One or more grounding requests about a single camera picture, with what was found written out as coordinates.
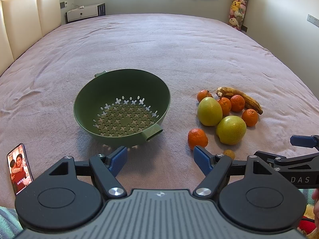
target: overripe banana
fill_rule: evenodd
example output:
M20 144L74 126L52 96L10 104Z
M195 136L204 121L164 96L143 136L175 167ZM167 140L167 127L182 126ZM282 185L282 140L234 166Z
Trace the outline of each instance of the overripe banana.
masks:
M237 90L231 87L219 87L216 90L216 94L218 97L226 97L228 99L230 99L234 95L240 95L245 100L245 108L254 109L260 115L263 113L263 110L261 109L261 106L259 105L259 103L252 97L241 92L240 90Z

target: triangular cutout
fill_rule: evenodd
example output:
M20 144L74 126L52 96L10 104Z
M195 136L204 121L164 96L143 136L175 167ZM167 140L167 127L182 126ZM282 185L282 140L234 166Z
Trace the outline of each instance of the triangular cutout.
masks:
M254 162L254 174L266 174L270 175L269 172L260 162Z
M311 167L307 164L288 168L288 170L310 170L310 169L311 169Z
M57 168L55 168L49 175L67 175L68 169L68 163L64 162L61 163Z

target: hand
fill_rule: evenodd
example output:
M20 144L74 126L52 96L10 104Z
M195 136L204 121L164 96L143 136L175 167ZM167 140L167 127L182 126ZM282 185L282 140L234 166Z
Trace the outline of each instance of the hand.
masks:
M315 225L318 228L319 227L319 189L315 189L312 193L311 198L315 200L315 206L314 206L314 214L315 214Z

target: screw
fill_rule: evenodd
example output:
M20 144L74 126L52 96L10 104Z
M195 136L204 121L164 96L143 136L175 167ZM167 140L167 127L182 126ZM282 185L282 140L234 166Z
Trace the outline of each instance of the screw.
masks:
M109 189L108 192L113 196L120 196L124 193L124 190L122 188L114 187Z
M212 193L212 191L209 188L199 188L195 192L199 196L208 196Z

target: gray ribbed panel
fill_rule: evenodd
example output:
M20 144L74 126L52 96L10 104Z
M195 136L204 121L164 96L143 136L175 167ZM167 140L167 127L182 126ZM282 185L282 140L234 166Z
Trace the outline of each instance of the gray ribbed panel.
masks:
M254 235L225 221L215 205L193 198L187 190L134 190L111 200L93 222L64 234L26 230L18 239L302 239L298 231Z

